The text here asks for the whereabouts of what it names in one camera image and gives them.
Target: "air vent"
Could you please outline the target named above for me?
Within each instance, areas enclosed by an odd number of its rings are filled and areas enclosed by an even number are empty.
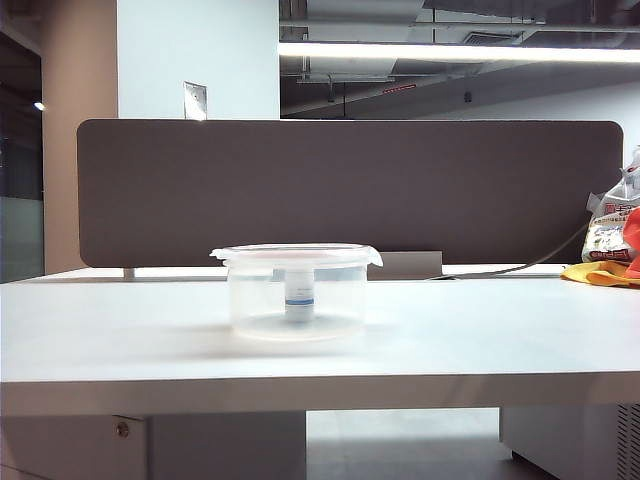
[[[617,480],[640,480],[640,404],[618,406]]]
[[[500,45],[507,44],[512,45],[518,43],[521,33],[486,33],[486,32],[471,32],[464,39],[464,43],[467,45]]]

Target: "clear plastic container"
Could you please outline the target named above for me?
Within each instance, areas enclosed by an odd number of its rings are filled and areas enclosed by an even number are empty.
[[[367,265],[382,265],[365,245],[247,245],[211,252],[229,267],[231,323],[240,334],[319,340],[364,321]]]

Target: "ceiling light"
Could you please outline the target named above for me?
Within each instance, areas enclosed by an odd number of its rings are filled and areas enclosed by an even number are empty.
[[[405,58],[446,62],[512,60],[524,62],[640,63],[640,50],[602,48],[283,42],[278,45],[278,53],[285,57]]]

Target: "red object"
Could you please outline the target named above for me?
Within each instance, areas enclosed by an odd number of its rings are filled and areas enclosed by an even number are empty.
[[[412,88],[416,88],[416,84],[415,83],[411,83],[409,85],[401,85],[399,87],[385,88],[382,91],[382,93],[396,93],[396,92],[401,92],[402,90],[410,90]]]
[[[640,252],[640,207],[634,209],[622,230],[624,241]],[[640,254],[631,262],[629,268],[625,272],[625,276],[629,278],[640,278]]]

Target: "transparent lid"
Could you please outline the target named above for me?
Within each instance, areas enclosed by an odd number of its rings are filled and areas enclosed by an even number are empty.
[[[225,265],[247,263],[276,268],[331,268],[348,265],[382,266],[378,251],[351,243],[289,243],[216,248],[210,254]]]

